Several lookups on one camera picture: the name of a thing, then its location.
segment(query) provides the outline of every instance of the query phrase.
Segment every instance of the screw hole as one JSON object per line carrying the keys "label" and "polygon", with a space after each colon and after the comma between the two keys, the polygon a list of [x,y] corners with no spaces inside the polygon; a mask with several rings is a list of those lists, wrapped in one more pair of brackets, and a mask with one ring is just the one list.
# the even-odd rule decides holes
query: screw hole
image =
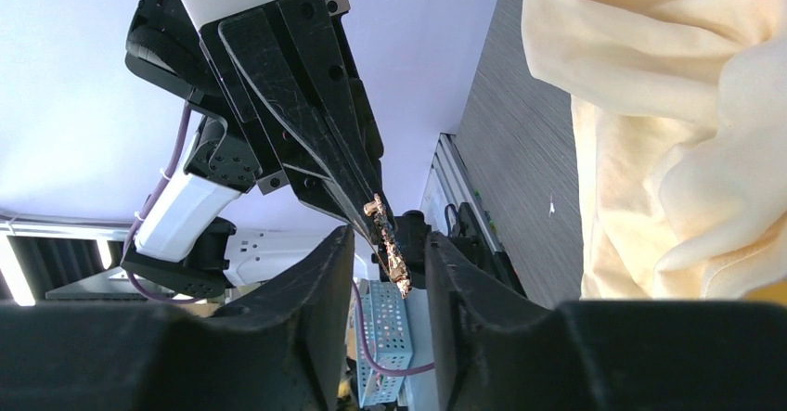
{"label": "screw hole", "polygon": [[339,80],[341,80],[343,75],[344,75],[344,70],[342,69],[341,66],[333,65],[330,68],[328,68],[328,76],[334,82],[338,82]]}
{"label": "screw hole", "polygon": [[315,7],[312,6],[311,3],[303,3],[301,5],[301,15],[303,15],[305,19],[312,19],[315,15]]}

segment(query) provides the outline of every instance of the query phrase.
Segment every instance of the towel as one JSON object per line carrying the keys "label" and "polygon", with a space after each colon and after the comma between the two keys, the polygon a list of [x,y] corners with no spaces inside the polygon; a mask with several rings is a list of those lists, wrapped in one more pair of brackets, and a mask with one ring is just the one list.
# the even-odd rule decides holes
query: towel
{"label": "towel", "polygon": [[523,0],[572,95],[583,298],[736,299],[787,276],[787,0]]}

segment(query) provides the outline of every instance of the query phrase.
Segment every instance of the gray table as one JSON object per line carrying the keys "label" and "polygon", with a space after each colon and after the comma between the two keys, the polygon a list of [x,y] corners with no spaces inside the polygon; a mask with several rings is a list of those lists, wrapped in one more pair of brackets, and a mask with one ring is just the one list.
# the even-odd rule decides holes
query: gray table
{"label": "gray table", "polygon": [[569,96],[527,69],[521,15],[497,0],[457,146],[525,291],[552,307],[582,276],[574,136]]}

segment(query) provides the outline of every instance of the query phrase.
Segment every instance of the light blue plastic basket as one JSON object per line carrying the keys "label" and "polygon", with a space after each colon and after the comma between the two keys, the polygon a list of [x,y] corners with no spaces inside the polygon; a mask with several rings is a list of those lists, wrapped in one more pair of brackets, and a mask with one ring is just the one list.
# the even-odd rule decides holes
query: light blue plastic basket
{"label": "light blue plastic basket", "polygon": [[369,293],[361,296],[365,328],[355,322],[358,354],[358,399],[361,407],[395,402],[403,377],[388,377],[370,368],[363,356],[361,339],[366,338],[374,361],[389,369],[407,369],[413,358],[410,328],[402,294],[393,283],[369,281]]}

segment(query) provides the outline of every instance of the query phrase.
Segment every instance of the white backdrop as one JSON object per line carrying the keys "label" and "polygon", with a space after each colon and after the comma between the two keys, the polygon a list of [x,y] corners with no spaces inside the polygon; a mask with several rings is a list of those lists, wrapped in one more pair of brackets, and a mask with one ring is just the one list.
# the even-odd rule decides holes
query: white backdrop
{"label": "white backdrop", "polygon": [[[182,101],[123,65],[137,1],[0,0],[0,210],[130,222],[158,181]],[[343,21],[399,213],[418,208],[437,135],[458,126],[495,2],[350,0]],[[222,216],[262,229],[334,224],[288,188],[255,189]]]}

